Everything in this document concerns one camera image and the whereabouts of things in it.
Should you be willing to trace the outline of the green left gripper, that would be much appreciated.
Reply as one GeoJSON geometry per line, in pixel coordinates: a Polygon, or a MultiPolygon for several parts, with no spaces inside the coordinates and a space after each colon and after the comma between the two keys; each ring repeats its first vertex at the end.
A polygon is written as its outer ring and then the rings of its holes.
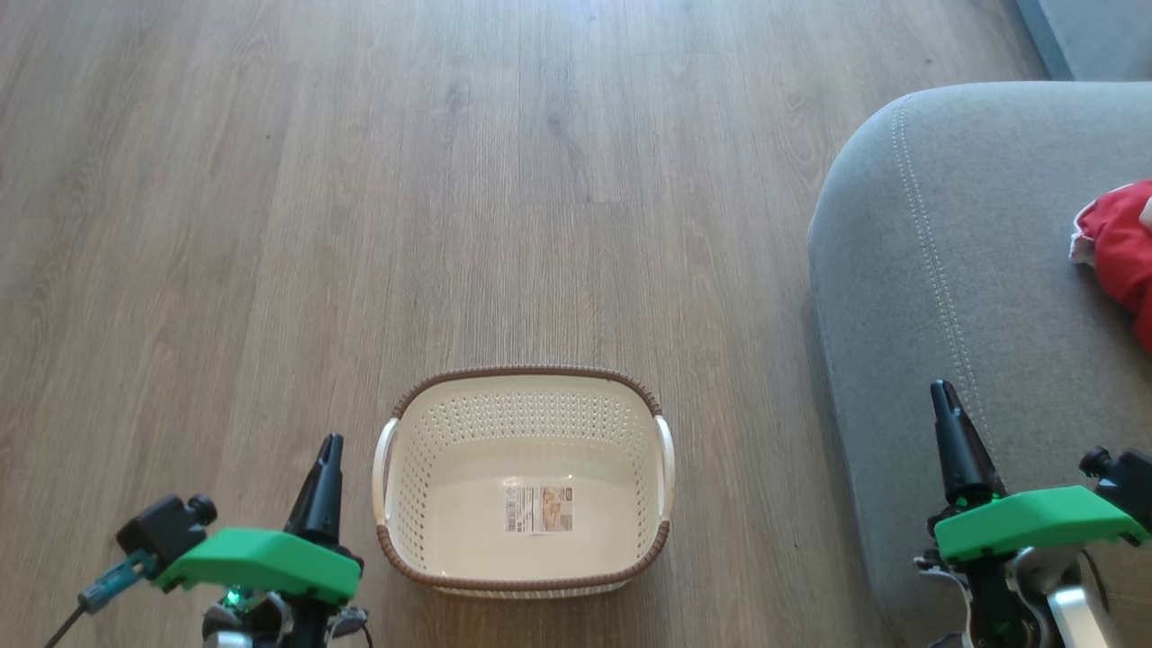
{"type": "Polygon", "coordinates": [[[280,593],[342,606],[356,598],[362,570],[340,545],[343,436],[323,440],[285,532],[227,526],[153,580],[165,593],[198,585],[280,593]]]}

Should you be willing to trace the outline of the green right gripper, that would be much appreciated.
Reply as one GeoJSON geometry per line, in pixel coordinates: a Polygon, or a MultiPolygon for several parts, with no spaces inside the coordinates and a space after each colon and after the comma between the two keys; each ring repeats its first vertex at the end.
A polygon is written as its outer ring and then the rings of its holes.
{"type": "Polygon", "coordinates": [[[930,394],[945,500],[950,506],[976,506],[935,525],[935,543],[945,562],[978,562],[1026,548],[1151,541],[1151,532],[1134,517],[1082,485],[1005,497],[1003,480],[958,391],[938,379],[930,394]]]}

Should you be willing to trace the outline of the red and white garment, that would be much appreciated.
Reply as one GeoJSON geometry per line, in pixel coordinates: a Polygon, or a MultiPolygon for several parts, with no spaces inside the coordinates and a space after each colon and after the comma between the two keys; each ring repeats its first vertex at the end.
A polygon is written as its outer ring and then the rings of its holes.
{"type": "Polygon", "coordinates": [[[1092,268],[1152,354],[1152,179],[1102,193],[1074,218],[1069,257],[1092,268]]]}

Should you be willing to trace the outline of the grey ottoman sofa section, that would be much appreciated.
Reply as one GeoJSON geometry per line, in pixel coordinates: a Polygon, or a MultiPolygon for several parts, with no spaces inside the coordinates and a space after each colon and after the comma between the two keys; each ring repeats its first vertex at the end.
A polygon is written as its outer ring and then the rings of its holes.
{"type": "Polygon", "coordinates": [[[809,229],[814,318],[867,585],[895,648],[958,631],[914,568],[945,505],[930,385],[952,382],[1011,493],[1152,455],[1152,352],[1069,253],[1076,214],[1152,179],[1152,82],[937,86],[839,153],[809,229]]]}

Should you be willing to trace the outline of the cream laundry basket brown rim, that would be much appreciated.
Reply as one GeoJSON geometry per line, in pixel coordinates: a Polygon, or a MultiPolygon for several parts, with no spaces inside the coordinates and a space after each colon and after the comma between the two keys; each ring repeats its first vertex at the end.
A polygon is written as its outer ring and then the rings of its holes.
{"type": "Polygon", "coordinates": [[[378,437],[372,511],[403,577],[467,598],[622,588],[670,537],[673,435],[653,392],[588,366],[478,366],[420,380],[378,437]],[[505,532],[506,487],[573,488],[573,532],[505,532]]]}

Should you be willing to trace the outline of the printed basket label sticker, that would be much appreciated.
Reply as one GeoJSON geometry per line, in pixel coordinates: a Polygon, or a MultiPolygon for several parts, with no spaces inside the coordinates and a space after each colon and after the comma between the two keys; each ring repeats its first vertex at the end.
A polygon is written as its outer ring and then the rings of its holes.
{"type": "Polygon", "coordinates": [[[506,533],[548,535],[573,532],[573,488],[506,487],[503,512],[506,533]]]}

